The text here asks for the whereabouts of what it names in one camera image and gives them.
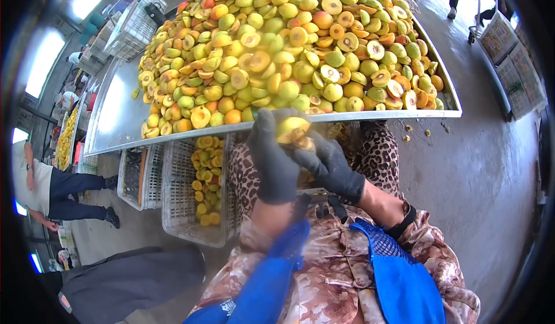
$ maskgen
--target crate of apricots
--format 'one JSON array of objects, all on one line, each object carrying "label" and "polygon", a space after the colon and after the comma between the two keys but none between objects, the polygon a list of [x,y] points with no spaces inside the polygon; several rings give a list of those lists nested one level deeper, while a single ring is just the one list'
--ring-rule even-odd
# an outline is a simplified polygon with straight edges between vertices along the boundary
[{"label": "crate of apricots", "polygon": [[171,235],[222,247],[234,233],[226,205],[226,136],[169,142],[164,151],[162,225]]}]

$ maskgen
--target leopard print pants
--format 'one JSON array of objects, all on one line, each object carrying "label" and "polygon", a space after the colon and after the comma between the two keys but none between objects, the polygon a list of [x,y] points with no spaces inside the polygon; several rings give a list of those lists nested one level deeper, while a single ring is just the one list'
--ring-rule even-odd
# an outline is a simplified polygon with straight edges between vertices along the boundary
[{"label": "leopard print pants", "polygon": [[[400,198],[399,150],[394,136],[385,121],[364,121],[360,129],[362,145],[354,158],[353,169],[376,187]],[[229,164],[239,212],[250,216],[260,179],[245,143],[233,149]]]}]

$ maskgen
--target white sneaker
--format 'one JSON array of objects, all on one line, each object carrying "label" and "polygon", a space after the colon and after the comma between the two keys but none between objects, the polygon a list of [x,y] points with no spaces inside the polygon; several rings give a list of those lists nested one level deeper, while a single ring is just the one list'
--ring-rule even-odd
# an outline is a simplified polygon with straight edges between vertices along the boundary
[{"label": "white sneaker", "polygon": [[456,15],[457,15],[457,10],[452,7],[451,11],[449,11],[449,14],[447,15],[447,17],[452,20],[452,19],[454,19],[454,17]]}]

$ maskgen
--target hand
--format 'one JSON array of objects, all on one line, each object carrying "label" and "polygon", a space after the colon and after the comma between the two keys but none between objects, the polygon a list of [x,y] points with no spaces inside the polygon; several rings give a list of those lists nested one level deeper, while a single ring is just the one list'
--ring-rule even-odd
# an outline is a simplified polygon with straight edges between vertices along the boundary
[{"label": "hand", "polygon": [[314,131],[310,131],[308,136],[314,141],[316,153],[296,149],[293,155],[295,162],[314,175],[317,185],[353,204],[359,203],[366,181],[364,175],[349,167],[336,140],[325,140]]},{"label": "hand", "polygon": [[264,203],[280,205],[295,201],[300,167],[276,142],[276,123],[288,117],[303,117],[294,108],[258,110],[246,145],[260,177],[258,198]]},{"label": "hand", "polygon": [[27,171],[27,189],[29,190],[34,190],[35,187],[35,183],[34,183],[34,178],[33,178],[33,170],[29,169]]},{"label": "hand", "polygon": [[45,227],[49,228],[51,231],[58,231],[58,224],[51,222],[51,221],[46,221],[45,223]]}]

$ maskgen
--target man in white shirt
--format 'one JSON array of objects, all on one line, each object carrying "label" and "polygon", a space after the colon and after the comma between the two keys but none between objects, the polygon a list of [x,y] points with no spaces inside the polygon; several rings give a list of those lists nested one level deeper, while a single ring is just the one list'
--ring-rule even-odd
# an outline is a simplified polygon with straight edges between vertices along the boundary
[{"label": "man in white shirt", "polygon": [[81,51],[80,52],[73,52],[71,53],[69,56],[66,56],[66,62],[71,62],[72,64],[79,64],[79,59],[81,58],[81,55],[83,55],[83,52],[85,51],[86,47],[81,47]]},{"label": "man in white shirt", "polygon": [[59,93],[55,98],[54,102],[67,112],[71,113],[77,102],[79,101],[79,96],[71,91],[66,91],[65,93]]},{"label": "man in white shirt", "polygon": [[33,158],[27,141],[12,145],[12,174],[16,201],[29,214],[52,231],[58,225],[48,221],[96,218],[119,229],[119,217],[113,207],[84,205],[68,198],[85,190],[115,189],[118,176],[104,178],[86,174],[68,174]]}]

